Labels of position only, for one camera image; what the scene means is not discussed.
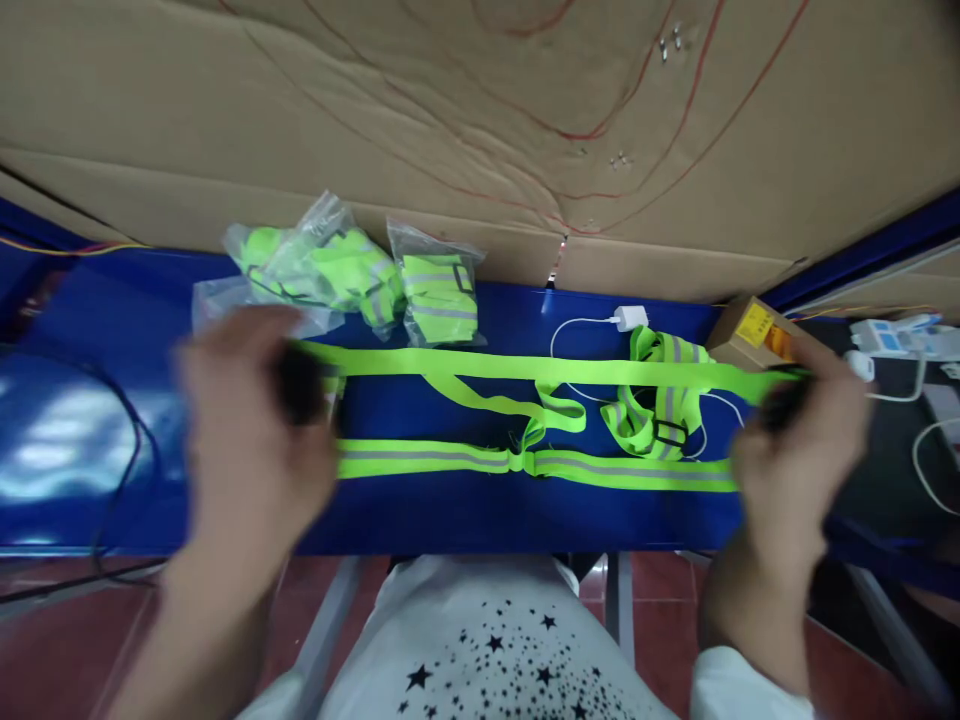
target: tiled floor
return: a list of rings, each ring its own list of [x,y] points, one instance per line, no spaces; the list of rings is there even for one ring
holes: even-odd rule
[[[294,558],[277,590],[261,687],[293,663],[336,572],[338,558]],[[706,571],[673,553],[634,553],[637,672],[681,718],[689,715],[697,656],[697,597]],[[364,575],[335,652],[333,681],[359,637],[387,560]],[[86,561],[57,561],[7,578],[12,592],[88,572]],[[603,622],[606,562],[580,587],[580,599]],[[4,720],[104,717],[123,673],[156,613],[139,588],[111,589],[0,623],[0,717]],[[814,704],[826,718],[916,718],[919,706],[893,677],[822,628],[808,623]],[[58,690],[50,692],[50,678]]]

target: hand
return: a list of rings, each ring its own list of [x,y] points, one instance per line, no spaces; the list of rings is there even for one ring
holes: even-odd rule
[[[823,345],[795,338],[797,360],[815,376],[800,414],[777,435],[754,418],[733,446],[747,537],[765,565],[815,564],[821,525],[866,449],[868,386]]]
[[[268,585],[337,479],[329,424],[288,425],[275,396],[271,366],[299,319],[286,306],[243,308],[179,353],[195,460],[188,550],[221,575],[237,558],[234,574]]]

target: yellow wire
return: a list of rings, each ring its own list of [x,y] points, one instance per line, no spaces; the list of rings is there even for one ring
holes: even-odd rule
[[[929,310],[936,311],[936,308],[932,305],[901,305],[899,307],[884,307],[882,305],[861,305],[860,307],[848,308],[848,307],[839,307],[839,308],[829,308],[827,310],[821,310],[818,313],[813,315],[804,315],[799,318],[792,318],[793,322],[800,322],[801,320],[811,320],[815,317],[820,317],[821,315],[826,315],[827,313],[832,312],[855,312],[857,310],[880,310],[881,312],[895,312],[897,310],[919,310],[920,308],[927,308]]]
[[[18,250],[23,250],[24,252],[36,253],[38,255],[54,255],[57,257],[93,257],[94,255],[106,255],[107,253],[115,252],[116,250],[126,250],[127,248],[148,248],[149,245],[140,245],[134,243],[122,243],[120,245],[111,245],[107,248],[100,248],[99,250],[92,250],[90,252],[69,252],[65,250],[46,250],[44,248],[35,248],[30,247],[29,245],[21,245],[18,242],[14,242],[5,237],[0,237],[0,243],[4,245],[9,245],[10,247],[15,247]]]

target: white shirt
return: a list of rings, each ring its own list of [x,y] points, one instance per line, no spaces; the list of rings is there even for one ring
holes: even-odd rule
[[[548,557],[423,556],[384,582],[320,720],[674,718]],[[242,720],[290,719],[304,679],[280,677]],[[813,718],[732,648],[701,654],[691,715]]]

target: reflective safety vest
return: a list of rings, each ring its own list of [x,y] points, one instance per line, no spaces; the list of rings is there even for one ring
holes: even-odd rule
[[[338,368],[341,377],[363,375],[422,375],[438,392],[464,407],[490,410],[504,415],[530,418],[517,447],[490,449],[456,442],[421,440],[349,440],[340,441],[340,477],[343,479],[379,475],[475,470],[491,474],[525,471],[534,477],[557,477],[573,482],[628,490],[694,490],[735,492],[729,460],[685,462],[678,459],[679,447],[667,430],[677,430],[683,438],[699,426],[699,411],[693,413],[691,397],[705,388],[736,393],[751,404],[759,404],[776,383],[795,380],[795,376],[771,371],[749,373],[732,365],[721,365],[706,358],[706,351],[665,333],[648,328],[635,331],[630,360],[565,360],[546,357],[484,355],[451,350],[406,348],[402,350],[348,350],[303,343],[324,362]],[[644,361],[640,355],[649,352]],[[700,354],[701,361],[693,357]],[[457,376],[532,380],[540,402],[523,402],[503,396],[483,397]],[[619,385],[623,388],[654,388],[662,394],[657,409],[639,406],[644,421],[624,419],[612,429],[619,433],[621,446],[635,457],[605,458],[573,450],[534,449],[548,429],[582,432],[586,411],[576,400],[554,397],[565,382],[587,385]],[[668,393],[672,400],[668,402]],[[630,413],[636,408],[621,398],[613,406]],[[605,419],[615,407],[604,408]],[[637,436],[651,425],[650,441]],[[664,438],[670,448],[664,453]]]
[[[459,255],[404,255],[400,274],[410,314],[432,344],[469,342],[477,334],[477,301]]]
[[[281,243],[293,242],[286,237],[287,232],[270,227],[250,232],[241,252],[240,268],[251,282],[292,304],[322,305],[342,312],[359,310],[374,328],[393,323],[403,304],[400,275],[390,256],[362,230],[350,228],[334,234],[322,247],[301,256],[296,267],[276,267],[272,264],[278,262]],[[271,267],[283,282],[273,279]]]
[[[324,283],[324,301],[335,310],[359,310],[373,328],[394,321],[403,302],[396,263],[362,230],[337,233],[311,253]]]

